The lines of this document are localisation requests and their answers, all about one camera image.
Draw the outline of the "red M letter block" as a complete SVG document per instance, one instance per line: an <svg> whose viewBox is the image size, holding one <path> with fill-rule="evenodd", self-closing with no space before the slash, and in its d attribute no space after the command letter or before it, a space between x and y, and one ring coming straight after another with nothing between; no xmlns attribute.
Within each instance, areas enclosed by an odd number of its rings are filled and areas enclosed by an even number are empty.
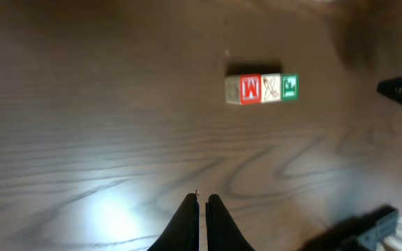
<svg viewBox="0 0 402 251"><path fill-rule="evenodd" d="M261 103L262 83L260 74L227 76L224 87L226 103L233 105Z"/></svg>

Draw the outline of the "green picture block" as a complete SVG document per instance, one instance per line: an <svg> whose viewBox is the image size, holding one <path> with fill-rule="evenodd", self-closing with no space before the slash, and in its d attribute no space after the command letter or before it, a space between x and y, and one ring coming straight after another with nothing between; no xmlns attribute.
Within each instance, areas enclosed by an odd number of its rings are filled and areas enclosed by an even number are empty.
<svg viewBox="0 0 402 251"><path fill-rule="evenodd" d="M299 76L297 74L281 75L281 100L297 100L299 97Z"/></svg>

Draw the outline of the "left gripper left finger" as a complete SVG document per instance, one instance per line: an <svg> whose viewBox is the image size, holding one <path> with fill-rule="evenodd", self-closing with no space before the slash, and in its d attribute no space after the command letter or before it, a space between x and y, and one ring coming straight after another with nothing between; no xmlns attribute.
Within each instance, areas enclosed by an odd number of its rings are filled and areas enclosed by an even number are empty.
<svg viewBox="0 0 402 251"><path fill-rule="evenodd" d="M188 193L148 251L198 251L199 217L198 197Z"/></svg>

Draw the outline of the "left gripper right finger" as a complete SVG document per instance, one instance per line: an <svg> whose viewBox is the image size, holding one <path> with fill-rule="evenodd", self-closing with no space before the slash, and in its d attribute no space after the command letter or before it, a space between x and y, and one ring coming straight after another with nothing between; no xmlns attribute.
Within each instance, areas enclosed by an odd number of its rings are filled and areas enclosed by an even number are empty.
<svg viewBox="0 0 402 251"><path fill-rule="evenodd" d="M205 205L208 251L254 251L217 194Z"/></svg>

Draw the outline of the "cream picture block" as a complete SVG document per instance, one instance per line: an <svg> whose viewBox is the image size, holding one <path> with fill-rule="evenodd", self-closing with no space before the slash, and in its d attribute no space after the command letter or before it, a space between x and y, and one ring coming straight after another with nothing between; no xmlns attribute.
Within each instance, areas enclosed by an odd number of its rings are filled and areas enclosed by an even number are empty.
<svg viewBox="0 0 402 251"><path fill-rule="evenodd" d="M281 101L281 75L261 75L262 80L262 103Z"/></svg>

